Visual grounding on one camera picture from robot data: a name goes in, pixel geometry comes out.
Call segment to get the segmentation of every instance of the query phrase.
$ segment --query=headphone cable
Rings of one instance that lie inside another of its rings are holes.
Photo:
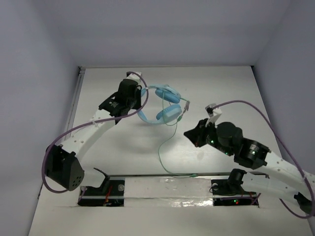
[[[162,110],[163,121],[165,122],[165,116],[164,116],[164,90],[163,90],[163,95],[162,95],[162,109],[163,109],[163,110]],[[163,165],[163,162],[162,162],[162,159],[161,159],[161,155],[160,155],[160,149],[161,149],[161,147],[162,147],[166,142],[168,142],[169,140],[171,140],[171,139],[175,136],[176,131],[177,131],[177,124],[178,124],[178,122],[181,120],[181,118],[183,117],[183,114],[184,114],[184,113],[182,113],[182,114],[176,119],[176,123],[174,123],[174,124],[167,124],[167,123],[165,123],[167,126],[173,126],[173,125],[175,125],[175,130],[174,130],[173,135],[172,135],[170,138],[168,138],[167,140],[165,140],[165,141],[158,147],[158,150],[157,150],[158,159],[159,159],[159,162],[160,162],[161,166],[163,167],[163,169],[164,169],[166,172],[168,172],[169,174],[173,175],[173,176],[181,177],[181,178],[197,177],[198,174],[176,174],[176,173],[170,172],[170,171],[169,171],[168,169],[166,169],[166,167]]]

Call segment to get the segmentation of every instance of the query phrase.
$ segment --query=green cable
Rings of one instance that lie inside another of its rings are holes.
[[[164,90],[163,90],[163,96],[162,96],[162,109],[163,109],[163,111],[162,111],[163,120],[164,120],[164,122],[165,122],[165,116],[164,116]],[[158,154],[159,162],[161,163],[163,169],[164,169],[166,172],[168,172],[169,174],[171,174],[171,175],[178,176],[178,177],[197,177],[198,174],[176,174],[176,173],[170,172],[169,170],[166,169],[166,167],[163,165],[163,162],[162,162],[162,160],[161,160],[161,155],[160,155],[160,152],[159,152],[159,151],[160,151],[161,147],[163,146],[163,144],[165,144],[167,141],[169,141],[170,139],[172,139],[172,138],[175,136],[176,131],[177,131],[177,123],[178,123],[181,119],[182,119],[182,116],[179,116],[179,117],[177,118],[175,124],[171,124],[171,125],[170,125],[170,124],[166,124],[166,123],[165,123],[165,124],[168,125],[168,126],[173,126],[173,125],[176,125],[176,126],[175,126],[175,130],[174,130],[173,135],[172,135],[170,138],[168,138],[167,140],[165,140],[165,141],[158,147],[157,154]]]

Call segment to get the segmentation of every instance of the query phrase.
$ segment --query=cable connector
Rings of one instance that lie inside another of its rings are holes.
[[[206,106],[206,108],[205,108],[208,115],[209,115],[209,119],[207,120],[206,127],[208,126],[209,123],[214,124],[219,119],[219,117],[222,115],[222,111],[219,107],[213,109],[213,107],[215,107],[215,106],[216,106],[216,104],[212,103],[212,104]]]

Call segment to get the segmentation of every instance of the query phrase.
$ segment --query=white wall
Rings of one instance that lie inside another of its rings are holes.
[[[78,65],[254,65],[290,0],[45,0]]]
[[[0,235],[27,235],[78,68],[41,0],[0,5]]]
[[[315,174],[314,24],[315,1],[292,1],[254,72],[273,125],[302,167]]]

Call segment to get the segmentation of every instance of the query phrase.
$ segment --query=screw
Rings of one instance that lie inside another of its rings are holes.
[[[124,191],[125,186],[123,184],[118,185],[118,191]]]
[[[212,184],[212,189],[217,191],[219,189],[219,186],[217,183]]]

